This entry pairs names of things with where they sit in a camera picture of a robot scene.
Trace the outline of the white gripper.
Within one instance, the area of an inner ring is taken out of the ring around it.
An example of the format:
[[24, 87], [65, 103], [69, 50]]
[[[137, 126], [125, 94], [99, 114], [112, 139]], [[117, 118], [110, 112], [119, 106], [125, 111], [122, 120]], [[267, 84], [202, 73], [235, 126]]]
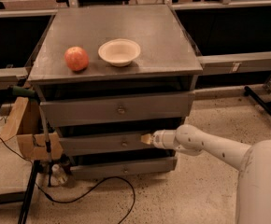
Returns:
[[169, 136], [168, 130], [160, 130], [155, 133], [147, 133], [141, 136], [141, 142], [146, 145], [154, 145], [157, 148], [169, 149]]

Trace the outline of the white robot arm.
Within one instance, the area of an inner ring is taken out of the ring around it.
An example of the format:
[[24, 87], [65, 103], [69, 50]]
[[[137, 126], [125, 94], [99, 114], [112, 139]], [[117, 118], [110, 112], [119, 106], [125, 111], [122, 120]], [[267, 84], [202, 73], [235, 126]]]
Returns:
[[248, 145], [183, 124], [144, 134], [141, 142], [187, 155], [205, 151], [237, 169], [235, 223], [271, 224], [271, 140]]

